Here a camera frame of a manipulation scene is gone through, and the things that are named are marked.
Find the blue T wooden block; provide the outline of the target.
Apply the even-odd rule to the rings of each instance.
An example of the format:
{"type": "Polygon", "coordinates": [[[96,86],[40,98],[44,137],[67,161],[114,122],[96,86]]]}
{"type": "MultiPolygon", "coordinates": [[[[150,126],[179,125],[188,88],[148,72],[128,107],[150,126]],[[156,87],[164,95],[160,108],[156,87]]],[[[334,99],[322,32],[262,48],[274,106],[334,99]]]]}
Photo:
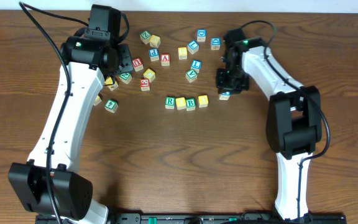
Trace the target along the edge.
{"type": "Polygon", "coordinates": [[[219,100],[226,101],[229,100],[230,97],[231,97],[231,93],[228,91],[219,94],[219,100]]]}

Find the green B wooden block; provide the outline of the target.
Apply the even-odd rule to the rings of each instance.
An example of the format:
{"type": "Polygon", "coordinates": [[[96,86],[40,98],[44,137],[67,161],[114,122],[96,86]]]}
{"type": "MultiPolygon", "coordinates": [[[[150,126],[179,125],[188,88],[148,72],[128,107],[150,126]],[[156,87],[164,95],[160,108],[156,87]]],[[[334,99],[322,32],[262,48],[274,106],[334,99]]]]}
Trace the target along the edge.
{"type": "Polygon", "coordinates": [[[196,101],[194,98],[187,98],[185,102],[187,111],[192,111],[196,109],[196,101]]]}

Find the yellow O wooden block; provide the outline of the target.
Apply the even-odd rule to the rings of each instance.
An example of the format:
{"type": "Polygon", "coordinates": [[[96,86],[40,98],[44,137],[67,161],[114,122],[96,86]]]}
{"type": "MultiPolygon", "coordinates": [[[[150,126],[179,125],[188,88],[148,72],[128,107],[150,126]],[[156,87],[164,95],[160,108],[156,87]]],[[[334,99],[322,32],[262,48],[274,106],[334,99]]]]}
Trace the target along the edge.
{"type": "Polygon", "coordinates": [[[175,103],[177,106],[177,110],[183,110],[186,108],[186,98],[185,97],[176,98],[175,103]]]}

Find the green R wooden block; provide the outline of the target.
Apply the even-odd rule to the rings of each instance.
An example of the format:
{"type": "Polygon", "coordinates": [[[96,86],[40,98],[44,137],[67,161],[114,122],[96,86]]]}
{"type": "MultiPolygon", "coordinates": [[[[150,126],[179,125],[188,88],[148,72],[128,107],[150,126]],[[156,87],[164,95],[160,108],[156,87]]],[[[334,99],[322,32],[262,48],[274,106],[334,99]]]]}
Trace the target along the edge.
{"type": "Polygon", "coordinates": [[[174,110],[175,109],[175,97],[167,96],[165,99],[165,108],[174,110]]]}

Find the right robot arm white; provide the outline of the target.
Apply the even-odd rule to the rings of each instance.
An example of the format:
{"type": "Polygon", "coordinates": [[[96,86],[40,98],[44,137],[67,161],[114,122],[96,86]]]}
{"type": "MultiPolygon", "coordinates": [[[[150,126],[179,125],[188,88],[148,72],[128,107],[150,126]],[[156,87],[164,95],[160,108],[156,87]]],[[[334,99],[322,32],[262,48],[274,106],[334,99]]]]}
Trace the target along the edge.
{"type": "Polygon", "coordinates": [[[220,94],[248,90],[253,79],[268,99],[266,137],[278,161],[275,210],[282,220],[304,221],[310,156],[322,137],[315,86],[305,87],[276,61],[261,38],[226,38],[224,69],[218,69],[220,94]]]}

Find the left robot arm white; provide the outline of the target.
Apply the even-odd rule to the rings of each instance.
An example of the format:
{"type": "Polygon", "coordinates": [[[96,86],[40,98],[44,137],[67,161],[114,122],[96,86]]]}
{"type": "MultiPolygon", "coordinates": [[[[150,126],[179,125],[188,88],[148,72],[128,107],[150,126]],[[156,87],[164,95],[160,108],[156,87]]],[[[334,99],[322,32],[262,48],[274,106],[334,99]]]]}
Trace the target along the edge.
{"type": "Polygon", "coordinates": [[[80,176],[83,136],[107,77],[133,69],[127,44],[71,36],[59,53],[59,86],[44,130],[27,162],[12,163],[8,180],[22,206],[55,223],[107,223],[109,209],[93,200],[80,176]]]}

